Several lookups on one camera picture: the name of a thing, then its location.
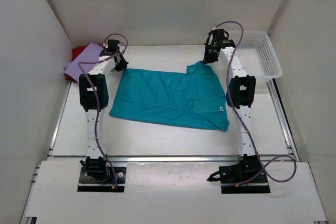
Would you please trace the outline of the teal t shirt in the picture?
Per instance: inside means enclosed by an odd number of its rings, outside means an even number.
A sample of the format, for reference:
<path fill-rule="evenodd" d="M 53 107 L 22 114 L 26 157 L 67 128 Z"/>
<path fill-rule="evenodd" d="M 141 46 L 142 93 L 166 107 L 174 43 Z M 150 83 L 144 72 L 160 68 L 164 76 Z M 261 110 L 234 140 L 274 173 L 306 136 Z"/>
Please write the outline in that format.
<path fill-rule="evenodd" d="M 200 61 L 185 73 L 127 69 L 111 117 L 145 123 L 227 131 L 226 94 L 217 74 Z"/>

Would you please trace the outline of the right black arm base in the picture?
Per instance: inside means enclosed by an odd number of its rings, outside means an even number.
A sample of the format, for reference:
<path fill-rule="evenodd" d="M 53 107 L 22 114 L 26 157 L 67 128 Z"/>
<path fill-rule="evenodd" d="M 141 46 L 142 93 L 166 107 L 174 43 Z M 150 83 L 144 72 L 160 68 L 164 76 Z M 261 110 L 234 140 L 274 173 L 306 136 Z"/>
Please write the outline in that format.
<path fill-rule="evenodd" d="M 240 156 L 238 163 L 220 166 L 210 174 L 208 182 L 220 182 L 222 194 L 268 194 L 270 187 L 256 155 Z"/>

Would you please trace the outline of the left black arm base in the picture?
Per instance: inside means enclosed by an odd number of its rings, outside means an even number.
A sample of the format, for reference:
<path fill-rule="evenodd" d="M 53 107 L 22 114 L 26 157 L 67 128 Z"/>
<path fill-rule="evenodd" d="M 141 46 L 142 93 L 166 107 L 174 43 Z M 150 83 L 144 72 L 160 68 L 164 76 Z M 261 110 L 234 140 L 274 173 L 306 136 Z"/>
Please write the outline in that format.
<path fill-rule="evenodd" d="M 102 157 L 93 159 L 87 157 L 80 161 L 81 170 L 78 179 L 79 192 L 123 193 L 127 168 L 114 167 L 117 179 L 113 175 L 111 166 Z"/>

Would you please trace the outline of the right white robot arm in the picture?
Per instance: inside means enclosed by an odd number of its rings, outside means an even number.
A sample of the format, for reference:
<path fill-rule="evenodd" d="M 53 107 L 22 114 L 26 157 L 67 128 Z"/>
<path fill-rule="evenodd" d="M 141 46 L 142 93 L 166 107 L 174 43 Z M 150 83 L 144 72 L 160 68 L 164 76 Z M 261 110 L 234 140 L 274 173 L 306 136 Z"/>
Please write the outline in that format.
<path fill-rule="evenodd" d="M 232 109 L 238 131 L 238 158 L 255 159 L 255 145 L 251 140 L 251 105 L 254 101 L 256 78 L 249 75 L 237 53 L 236 45 L 224 29 L 212 29 L 205 42 L 203 64 L 221 60 L 227 70 L 226 102 Z"/>

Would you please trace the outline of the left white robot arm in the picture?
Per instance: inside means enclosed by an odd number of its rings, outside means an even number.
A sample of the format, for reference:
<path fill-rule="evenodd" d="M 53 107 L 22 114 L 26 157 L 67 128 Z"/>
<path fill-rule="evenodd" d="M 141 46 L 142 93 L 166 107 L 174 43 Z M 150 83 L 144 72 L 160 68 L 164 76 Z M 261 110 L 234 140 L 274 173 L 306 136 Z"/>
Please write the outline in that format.
<path fill-rule="evenodd" d="M 79 76 L 80 104 L 87 121 L 88 144 L 87 157 L 90 159 L 104 158 L 107 155 L 103 137 L 103 118 L 109 103 L 106 78 L 112 71 L 123 71 L 128 62 L 121 50 L 122 42 L 109 39 L 103 44 L 103 50 L 94 62 L 78 63 L 81 71 Z"/>

